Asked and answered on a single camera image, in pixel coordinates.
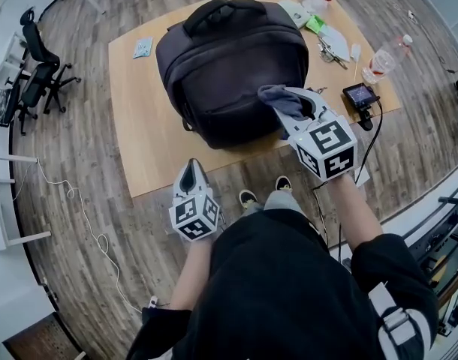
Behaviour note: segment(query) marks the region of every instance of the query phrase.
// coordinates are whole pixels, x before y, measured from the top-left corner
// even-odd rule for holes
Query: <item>black backpack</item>
[[[170,102],[187,131],[213,149],[279,128],[258,99],[266,84],[304,86],[309,53],[303,36],[276,3],[212,0],[168,29],[155,51]]]

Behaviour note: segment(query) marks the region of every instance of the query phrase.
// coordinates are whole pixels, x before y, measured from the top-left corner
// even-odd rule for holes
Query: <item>gray cloth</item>
[[[296,199],[292,197],[291,192],[288,190],[275,190],[267,198],[264,207],[258,202],[254,202],[244,211],[241,217],[249,216],[260,211],[267,211],[268,209],[292,209],[306,216],[301,207],[299,207],[299,204],[297,204]]]
[[[301,101],[294,93],[286,91],[283,85],[263,85],[258,89],[258,97],[264,104],[293,119],[304,119]]]

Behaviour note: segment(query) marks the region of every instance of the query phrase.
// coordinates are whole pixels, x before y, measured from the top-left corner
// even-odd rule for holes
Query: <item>small screen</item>
[[[372,93],[365,86],[357,87],[348,91],[348,95],[356,103],[356,105],[361,105],[361,101],[372,98]]]

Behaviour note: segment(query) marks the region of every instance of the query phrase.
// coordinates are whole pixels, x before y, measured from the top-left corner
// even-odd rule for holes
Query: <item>green sticky note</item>
[[[312,15],[309,21],[306,23],[306,27],[316,34],[319,33],[323,25],[324,20],[322,20],[322,18],[320,18],[318,15]]]

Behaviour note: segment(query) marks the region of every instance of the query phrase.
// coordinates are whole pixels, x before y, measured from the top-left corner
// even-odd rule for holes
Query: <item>bottle cap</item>
[[[408,34],[405,34],[404,36],[402,36],[402,42],[404,43],[404,45],[409,47],[412,44],[412,37]]]

